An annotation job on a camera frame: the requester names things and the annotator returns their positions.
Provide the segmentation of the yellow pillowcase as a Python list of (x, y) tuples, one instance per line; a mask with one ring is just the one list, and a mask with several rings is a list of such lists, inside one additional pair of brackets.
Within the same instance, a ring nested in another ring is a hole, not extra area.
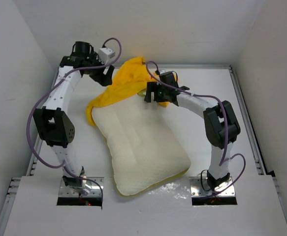
[(148, 73), (143, 57), (127, 60), (115, 74), (112, 84), (106, 90), (88, 103), (86, 119), (89, 125), (95, 126), (92, 117), (93, 108), (101, 108), (130, 98), (147, 86), (148, 82), (154, 82)]

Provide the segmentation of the cream quilted pillow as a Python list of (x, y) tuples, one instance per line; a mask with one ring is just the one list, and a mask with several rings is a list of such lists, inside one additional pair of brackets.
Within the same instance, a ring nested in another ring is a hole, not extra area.
[(191, 160), (155, 103), (134, 95), (94, 107), (92, 118), (109, 148), (114, 181), (122, 196), (134, 196), (184, 174)]

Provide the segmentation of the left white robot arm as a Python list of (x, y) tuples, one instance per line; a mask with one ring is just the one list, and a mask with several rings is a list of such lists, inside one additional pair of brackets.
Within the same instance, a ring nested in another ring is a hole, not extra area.
[(39, 137), (51, 147), (60, 163), (65, 186), (79, 195), (88, 194), (93, 181), (87, 180), (72, 145), (75, 127), (67, 115), (69, 103), (84, 75), (103, 87), (112, 84), (115, 67), (109, 61), (114, 56), (115, 51), (106, 45), (95, 52), (90, 43), (76, 41), (71, 54), (60, 62), (52, 91), (42, 107), (32, 113)]

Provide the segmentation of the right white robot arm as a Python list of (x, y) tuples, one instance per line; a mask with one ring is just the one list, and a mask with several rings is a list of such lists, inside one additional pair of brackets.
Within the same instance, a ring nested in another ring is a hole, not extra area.
[(188, 87), (179, 87), (174, 71), (156, 70), (155, 73), (152, 78), (156, 81), (147, 83), (145, 102), (169, 102), (203, 119), (205, 134), (212, 148), (207, 184), (209, 190), (214, 191), (230, 177), (230, 151), (241, 132), (233, 107), (230, 102), (220, 101), (213, 95), (195, 95), (188, 91)]

